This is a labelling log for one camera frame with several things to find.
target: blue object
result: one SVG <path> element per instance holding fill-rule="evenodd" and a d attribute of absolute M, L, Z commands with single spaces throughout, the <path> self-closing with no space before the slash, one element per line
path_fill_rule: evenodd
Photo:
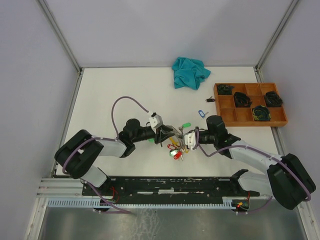
<path fill-rule="evenodd" d="M 200 117 L 202 117 L 202 118 L 205 118 L 205 113 L 204 113 L 204 111 L 202 111 L 202 110 L 199 110 L 199 115 L 200 115 Z"/>
<path fill-rule="evenodd" d="M 189 87 L 198 90 L 200 83 L 209 77 L 211 71 L 205 69 L 202 61 L 187 57 L 178 57 L 172 65 L 174 88 Z"/>

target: gray floor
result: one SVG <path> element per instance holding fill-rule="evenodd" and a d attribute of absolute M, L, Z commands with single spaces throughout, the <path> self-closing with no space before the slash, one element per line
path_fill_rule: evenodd
<path fill-rule="evenodd" d="M 252 200 L 252 209 L 264 202 Z M 251 215 L 231 210 L 132 209 L 98 214 L 85 208 L 48 207 L 41 240 L 305 240 L 296 210 L 276 201 Z"/>

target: wall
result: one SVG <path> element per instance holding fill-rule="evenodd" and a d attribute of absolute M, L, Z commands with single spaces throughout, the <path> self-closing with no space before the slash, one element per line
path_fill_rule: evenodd
<path fill-rule="evenodd" d="M 255 66 L 291 0 L 47 0 L 82 67 Z"/>
<path fill-rule="evenodd" d="M 286 148 L 299 156 L 320 187 L 320 1 L 302 0 L 263 68 L 275 82 L 289 123 L 281 128 Z M 312 194 L 320 223 L 320 191 Z"/>
<path fill-rule="evenodd" d="M 0 236 L 20 240 L 77 73 L 35 0 L 1 2 L 0 33 Z"/>

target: tabletop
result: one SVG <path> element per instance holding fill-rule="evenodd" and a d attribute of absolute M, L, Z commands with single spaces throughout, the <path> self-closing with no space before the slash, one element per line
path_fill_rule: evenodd
<path fill-rule="evenodd" d="M 209 112 L 206 117 L 216 115 L 215 102 L 206 102 L 214 97 L 215 83 L 256 83 L 253 67 L 207 67 L 210 76 L 200 84 L 198 90 L 188 87 L 174 88 L 173 71 L 170 67 L 131 68 L 86 68 L 84 70 L 70 124 L 66 134 L 68 141 L 79 130 L 90 134 L 115 138 L 111 121 L 111 109 L 115 100 L 130 96 L 146 109 L 156 112 L 163 124 L 176 129 L 184 123 L 207 128 L 206 119 L 198 111 Z M 114 110 L 114 120 L 119 131 L 127 120 L 136 118 L 145 126 L 149 116 L 133 101 L 120 100 Z M 277 153 L 270 127 L 227 127 L 229 133 L 247 143 L 271 153 Z M 169 156 L 166 140 L 163 147 L 149 141 L 135 143 L 135 151 L 126 158 L 99 156 L 94 166 L 109 176 L 177 176 L 177 177 L 228 177 L 240 169 L 254 173 L 258 170 L 249 165 L 216 154 L 207 158 L 200 149 L 183 155 L 183 161 Z M 215 151 L 213 145 L 204 145 L 207 153 Z M 59 165 L 57 175 L 63 175 Z"/>

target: wooden organizer tray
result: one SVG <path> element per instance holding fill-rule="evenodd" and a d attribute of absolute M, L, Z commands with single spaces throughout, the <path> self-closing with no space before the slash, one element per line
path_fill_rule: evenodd
<path fill-rule="evenodd" d="M 218 95 L 217 85 L 220 84 L 234 86 L 232 95 Z M 267 106 L 264 98 L 267 92 L 275 91 L 279 95 L 275 83 L 216 83 L 213 91 L 216 112 L 227 127 L 283 127 L 288 123 L 283 106 L 268 107 L 270 121 L 255 121 L 252 114 L 252 109 L 256 106 Z M 246 94 L 252 101 L 251 107 L 236 107 L 235 92 Z"/>

